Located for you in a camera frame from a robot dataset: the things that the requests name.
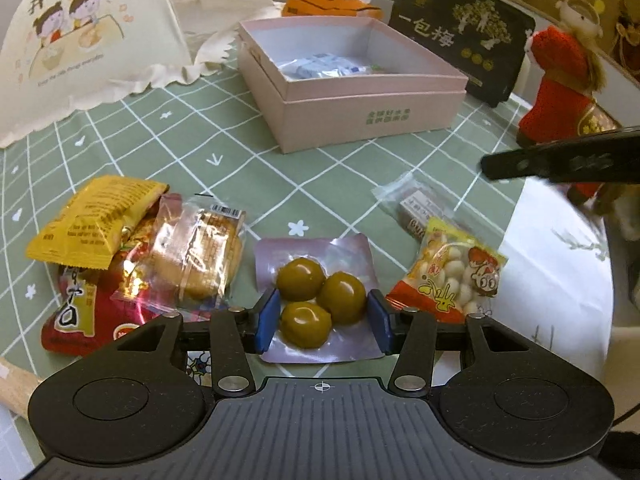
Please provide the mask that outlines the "red foil snack bag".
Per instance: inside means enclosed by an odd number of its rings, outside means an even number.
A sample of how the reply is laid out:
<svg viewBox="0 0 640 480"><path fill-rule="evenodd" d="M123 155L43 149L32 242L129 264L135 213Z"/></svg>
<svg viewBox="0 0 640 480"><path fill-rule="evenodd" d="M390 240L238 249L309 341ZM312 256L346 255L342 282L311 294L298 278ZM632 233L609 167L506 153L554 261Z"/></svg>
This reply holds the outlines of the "red foil snack bag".
<svg viewBox="0 0 640 480"><path fill-rule="evenodd" d="M157 231L174 226L180 212L180 207L152 210L105 270L60 266L62 304L42 326L43 348L86 356L178 307L175 289L152 272L150 251Z"/></svg>

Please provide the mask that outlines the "green checked tablecloth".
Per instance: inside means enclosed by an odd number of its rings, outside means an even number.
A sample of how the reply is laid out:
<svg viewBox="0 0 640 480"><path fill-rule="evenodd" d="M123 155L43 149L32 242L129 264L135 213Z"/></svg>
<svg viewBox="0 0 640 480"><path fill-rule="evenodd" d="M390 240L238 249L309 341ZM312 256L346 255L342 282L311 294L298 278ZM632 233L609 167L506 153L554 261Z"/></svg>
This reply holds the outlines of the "green checked tablecloth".
<svg viewBox="0 0 640 480"><path fill-rule="evenodd" d="M499 243L522 187L486 182L477 164L513 145L525 111L519 99L489 107L469 98L445 130L283 154L228 65L190 86L77 112L1 153L1 354L43 377L66 365L66 356L40 344L41 327L61 302L55 272L25 249L94 177L150 178L242 208L247 247L265 237L361 233L380 286L390 289L413 262L416 241L378 206L373 189L412 172Z"/></svg>

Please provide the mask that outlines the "clear bread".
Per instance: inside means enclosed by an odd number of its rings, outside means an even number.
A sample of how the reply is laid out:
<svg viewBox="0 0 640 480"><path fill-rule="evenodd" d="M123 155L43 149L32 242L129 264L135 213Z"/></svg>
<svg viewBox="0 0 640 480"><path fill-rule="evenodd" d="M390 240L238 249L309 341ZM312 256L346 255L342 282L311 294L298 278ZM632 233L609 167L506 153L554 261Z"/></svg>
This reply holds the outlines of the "clear bread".
<svg viewBox="0 0 640 480"><path fill-rule="evenodd" d="M213 196L160 198L151 241L124 261L114 300L164 314L209 318L226 305L244 245L246 211Z"/></svg>

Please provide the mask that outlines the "clear hawthorn snack packet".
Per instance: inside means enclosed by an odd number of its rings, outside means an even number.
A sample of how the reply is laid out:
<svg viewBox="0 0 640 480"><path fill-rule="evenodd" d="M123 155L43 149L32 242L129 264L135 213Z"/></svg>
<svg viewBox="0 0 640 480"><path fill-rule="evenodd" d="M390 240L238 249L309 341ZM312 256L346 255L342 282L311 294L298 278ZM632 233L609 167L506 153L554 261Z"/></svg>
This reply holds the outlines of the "clear hawthorn snack packet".
<svg viewBox="0 0 640 480"><path fill-rule="evenodd" d="M412 172L372 188L371 193L378 206L419 242L432 217L456 223L450 201Z"/></svg>

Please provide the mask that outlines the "pink cardboard box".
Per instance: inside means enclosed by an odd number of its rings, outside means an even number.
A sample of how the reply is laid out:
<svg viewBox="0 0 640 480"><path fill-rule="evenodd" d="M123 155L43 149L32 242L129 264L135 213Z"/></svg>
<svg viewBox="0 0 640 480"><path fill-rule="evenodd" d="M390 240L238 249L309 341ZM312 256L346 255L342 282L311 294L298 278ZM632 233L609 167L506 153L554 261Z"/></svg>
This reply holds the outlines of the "pink cardboard box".
<svg viewBox="0 0 640 480"><path fill-rule="evenodd" d="M466 95L454 66L374 18L268 18L239 33L239 70L285 153L445 129ZM278 69L317 53L359 58L374 72L292 80Z"/></svg>

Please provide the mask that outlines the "beige grain bar packet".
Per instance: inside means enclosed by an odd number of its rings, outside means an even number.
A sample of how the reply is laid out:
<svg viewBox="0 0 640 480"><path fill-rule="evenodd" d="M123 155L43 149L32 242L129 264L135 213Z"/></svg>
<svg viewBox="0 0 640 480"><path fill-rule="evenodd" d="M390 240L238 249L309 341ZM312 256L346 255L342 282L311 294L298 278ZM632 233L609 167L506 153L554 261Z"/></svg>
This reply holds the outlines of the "beige grain bar packet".
<svg viewBox="0 0 640 480"><path fill-rule="evenodd" d="M0 400L14 414L28 419L30 397L41 383L32 372L0 358Z"/></svg>

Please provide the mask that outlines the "cream mesh food cover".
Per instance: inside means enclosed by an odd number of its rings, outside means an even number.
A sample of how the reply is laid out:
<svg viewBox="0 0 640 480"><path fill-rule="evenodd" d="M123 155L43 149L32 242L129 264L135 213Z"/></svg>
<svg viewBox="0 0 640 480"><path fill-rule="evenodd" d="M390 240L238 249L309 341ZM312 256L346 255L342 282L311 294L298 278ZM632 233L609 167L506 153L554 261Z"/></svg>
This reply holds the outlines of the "cream mesh food cover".
<svg viewBox="0 0 640 480"><path fill-rule="evenodd" d="M192 84L273 0L23 0L1 48L1 144L146 88Z"/></svg>

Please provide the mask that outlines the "green plums vacuum pack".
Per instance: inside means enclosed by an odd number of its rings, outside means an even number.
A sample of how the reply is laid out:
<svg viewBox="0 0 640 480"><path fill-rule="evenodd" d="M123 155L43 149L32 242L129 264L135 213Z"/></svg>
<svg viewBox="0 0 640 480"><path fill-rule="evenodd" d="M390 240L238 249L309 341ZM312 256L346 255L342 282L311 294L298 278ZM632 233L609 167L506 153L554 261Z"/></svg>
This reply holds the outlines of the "green plums vacuum pack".
<svg viewBox="0 0 640 480"><path fill-rule="evenodd" d="M265 238L255 246L255 270L258 289L276 292L265 362L329 364L382 356L367 321L368 292L378 288L367 237Z"/></svg>

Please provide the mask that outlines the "blue white small packet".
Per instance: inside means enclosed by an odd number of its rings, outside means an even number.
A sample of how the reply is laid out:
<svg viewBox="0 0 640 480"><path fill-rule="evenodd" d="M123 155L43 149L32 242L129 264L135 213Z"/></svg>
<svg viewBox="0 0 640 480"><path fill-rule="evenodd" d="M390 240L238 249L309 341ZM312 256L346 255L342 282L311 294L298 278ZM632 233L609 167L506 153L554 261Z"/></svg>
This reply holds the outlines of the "blue white small packet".
<svg viewBox="0 0 640 480"><path fill-rule="evenodd" d="M359 58L345 58L331 53L317 53L306 58L278 64L278 69L288 79L306 80L349 77L372 74L374 66Z"/></svg>

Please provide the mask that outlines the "round biscuit snack bag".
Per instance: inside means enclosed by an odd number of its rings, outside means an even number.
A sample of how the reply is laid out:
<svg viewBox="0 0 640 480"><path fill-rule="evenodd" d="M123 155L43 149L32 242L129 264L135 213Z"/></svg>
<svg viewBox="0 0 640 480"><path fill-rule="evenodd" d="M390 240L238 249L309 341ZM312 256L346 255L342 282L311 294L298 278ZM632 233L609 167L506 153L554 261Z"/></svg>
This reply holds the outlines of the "round biscuit snack bag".
<svg viewBox="0 0 640 480"><path fill-rule="evenodd" d="M386 300L398 310L418 309L438 322L461 324L471 314L490 312L507 262L475 236L432 217L416 261Z"/></svg>

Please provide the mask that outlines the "black plum snack bag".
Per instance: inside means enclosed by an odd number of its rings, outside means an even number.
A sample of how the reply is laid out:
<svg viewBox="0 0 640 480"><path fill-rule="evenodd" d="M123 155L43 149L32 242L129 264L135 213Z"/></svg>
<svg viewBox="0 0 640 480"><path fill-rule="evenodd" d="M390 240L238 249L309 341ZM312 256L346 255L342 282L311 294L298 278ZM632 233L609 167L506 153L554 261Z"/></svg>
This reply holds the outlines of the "black plum snack bag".
<svg viewBox="0 0 640 480"><path fill-rule="evenodd" d="M513 91L536 22L501 0L395 0L390 27L464 73L466 92L495 107Z"/></svg>

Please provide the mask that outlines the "red plush monkey toy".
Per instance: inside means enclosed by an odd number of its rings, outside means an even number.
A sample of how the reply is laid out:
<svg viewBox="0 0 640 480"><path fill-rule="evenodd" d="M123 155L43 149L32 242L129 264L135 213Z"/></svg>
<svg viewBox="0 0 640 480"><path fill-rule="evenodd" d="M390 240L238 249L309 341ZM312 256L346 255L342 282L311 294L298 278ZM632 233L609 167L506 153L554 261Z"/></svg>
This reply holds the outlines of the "red plush monkey toy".
<svg viewBox="0 0 640 480"><path fill-rule="evenodd" d="M535 32L526 50L544 71L532 109L518 124L516 140L522 148L601 133L616 127L599 113L596 93L606 85L597 52L602 36L602 0L561 0L556 4L561 25ZM639 238L639 188L637 185L598 182L573 183L566 191L576 207L594 200L599 216L615 214L626 240Z"/></svg>

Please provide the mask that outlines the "yellow snack packet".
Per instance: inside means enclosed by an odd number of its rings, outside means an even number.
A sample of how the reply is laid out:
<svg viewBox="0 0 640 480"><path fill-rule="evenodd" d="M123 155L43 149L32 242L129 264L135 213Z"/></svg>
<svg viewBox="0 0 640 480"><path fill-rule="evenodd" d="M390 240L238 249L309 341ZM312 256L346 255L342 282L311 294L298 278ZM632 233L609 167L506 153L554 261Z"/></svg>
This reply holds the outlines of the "yellow snack packet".
<svg viewBox="0 0 640 480"><path fill-rule="evenodd" d="M106 270L138 224L166 191L166 183L101 176L76 193L29 242L28 258Z"/></svg>

